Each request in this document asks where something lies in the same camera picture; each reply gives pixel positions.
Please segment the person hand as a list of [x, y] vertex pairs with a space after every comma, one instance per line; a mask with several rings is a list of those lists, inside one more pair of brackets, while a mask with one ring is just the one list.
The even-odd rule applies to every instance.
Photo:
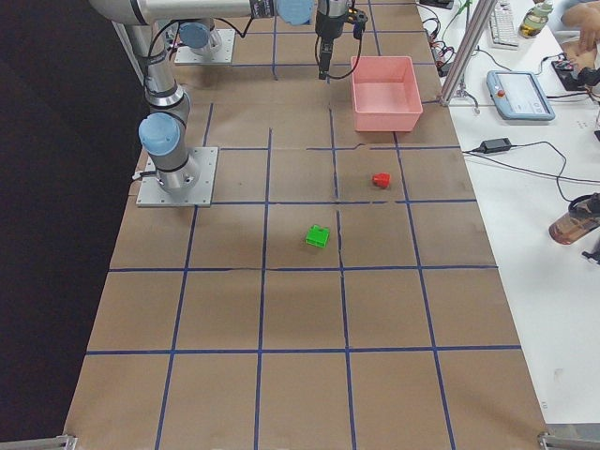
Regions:
[[596, 48], [599, 40], [599, 21], [598, 17], [590, 16], [579, 26], [578, 46], [583, 52], [589, 52]]

